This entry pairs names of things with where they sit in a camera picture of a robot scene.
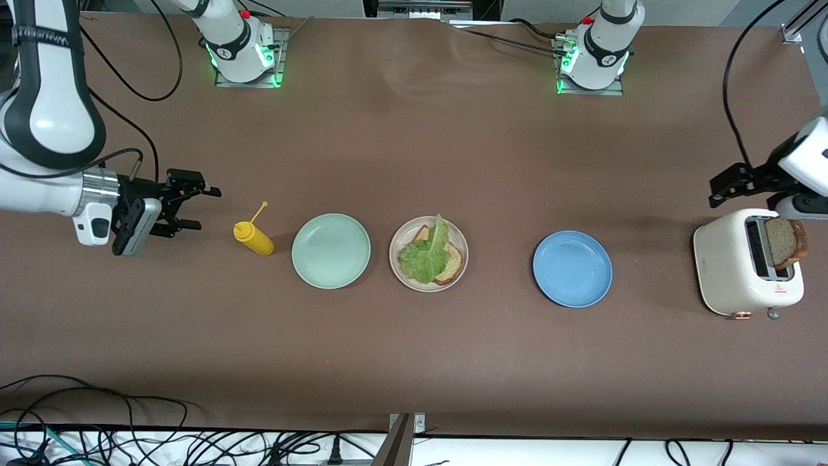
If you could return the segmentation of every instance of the white toaster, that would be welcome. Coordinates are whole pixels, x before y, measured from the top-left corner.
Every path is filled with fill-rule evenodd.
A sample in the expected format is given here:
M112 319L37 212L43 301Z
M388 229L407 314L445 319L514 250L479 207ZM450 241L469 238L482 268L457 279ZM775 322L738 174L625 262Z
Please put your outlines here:
M714 313L745 319L767 311L776 319L776 309L802 299L799 262L773 268L764 221L775 216L766 209L743 209L696 230L693 254L701 297Z

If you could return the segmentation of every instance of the brown table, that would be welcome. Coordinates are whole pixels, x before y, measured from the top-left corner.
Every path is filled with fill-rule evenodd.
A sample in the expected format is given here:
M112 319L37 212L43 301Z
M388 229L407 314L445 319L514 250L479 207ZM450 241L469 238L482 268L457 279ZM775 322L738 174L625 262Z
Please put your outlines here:
M168 88L160 18L84 16L137 88ZM644 27L626 95L596 98L556 95L541 52L427 20L314 19L281 89L217 89L193 24L173 24L185 74L172 98L130 95L91 49L89 83L152 135L162 169L200 170L224 197L186 203L204 229L152 237L132 259L77 244L67 219L0 213L3 381L59 372L180 397L203 407L190 425L381 429L417 410L458 434L828 434L826 228L808 226L806 296L778 322L716 317L697 290L692 231L763 204L707 206L710 177L739 160L721 104L738 29ZM522 27L486 30L543 45ZM773 29L752 32L731 77L757 163L818 110L799 47ZM145 147L102 112L107 150ZM231 231L263 200L257 224L278 248L265 259ZM363 276L335 291L305 284L289 252L326 212L372 241ZM448 291L415 293L393 276L389 241L438 212L468 238L469 268ZM535 247L565 229L612 258L592 308L560 307L532 279ZM98 397L55 404L53 420L125 422ZM145 422L175 421L150 411Z

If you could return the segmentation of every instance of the toast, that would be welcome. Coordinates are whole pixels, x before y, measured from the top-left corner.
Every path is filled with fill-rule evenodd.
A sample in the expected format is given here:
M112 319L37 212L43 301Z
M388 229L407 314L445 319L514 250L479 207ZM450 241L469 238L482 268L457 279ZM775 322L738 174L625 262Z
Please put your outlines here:
M416 236L412 241L428 240L429 233L431 233L431 229L424 225L416 233ZM448 251L451 257L449 258L449 263L445 266L443 273L434 278L434 283L440 286L451 283L451 280L457 278L457 274L463 267L463 253L461 253L456 246L451 244L451 241L445 243L445 248L443 249Z
M808 237L799 220L772 218L765 221L765 231L774 269L786 269L808 255Z

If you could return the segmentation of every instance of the metal mount plate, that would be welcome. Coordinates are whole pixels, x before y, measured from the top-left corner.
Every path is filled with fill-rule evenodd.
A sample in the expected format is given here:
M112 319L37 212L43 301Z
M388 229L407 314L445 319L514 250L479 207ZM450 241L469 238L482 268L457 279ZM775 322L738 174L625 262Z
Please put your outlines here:
M285 59L287 58L287 40L291 36L290 32L290 28L288 27L273 28L273 47L262 53L264 56L270 56L273 59L273 67L265 70L258 79L246 83L237 83L228 80L220 72L216 71L216 87L282 87L282 78L285 74Z
M782 42L786 44L798 44L802 42L802 35L801 34L794 34L791 35L788 33L787 29L785 28L785 23L782 23L779 26L779 34L782 35Z
M390 420L388 422L388 429L390 430L394 426L394 421L397 420L399 417L399 413L391 413ZM414 433L415 434L422 434L426 431L426 413L414 413Z
M552 40L552 46L557 51L564 51L564 46L561 42ZM561 62L563 58L560 55L555 55L555 73L557 81L558 94L580 94L580 95L623 95L623 86L621 85L621 76L616 76L613 84L604 89L592 90L584 89L575 82L568 75L561 72Z

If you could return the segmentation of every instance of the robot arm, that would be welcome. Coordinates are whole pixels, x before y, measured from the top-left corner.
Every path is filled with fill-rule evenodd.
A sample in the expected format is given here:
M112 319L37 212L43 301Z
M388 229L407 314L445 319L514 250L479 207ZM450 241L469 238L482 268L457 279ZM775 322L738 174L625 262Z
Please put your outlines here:
M147 235L200 229L176 216L197 194L221 196L198 172L169 170L165 183L155 183L105 167L75 171L95 160L106 141L86 85L77 4L8 3L18 58L15 82L0 96L0 163L6 168L0 170L0 209L72 217L84 245L105 245L113 231L116 255L135 255ZM72 173L60 176L66 171Z
M588 90L608 87L623 72L643 22L644 5L638 0L604 0L594 22L566 31L569 46L561 72Z
M736 163L710 180L710 206L774 192L768 208L783 218L828 220L828 107L775 148L760 167Z
M256 80L274 66L268 46L273 26L248 12L239 15L233 0L170 0L193 18L221 74L236 83Z

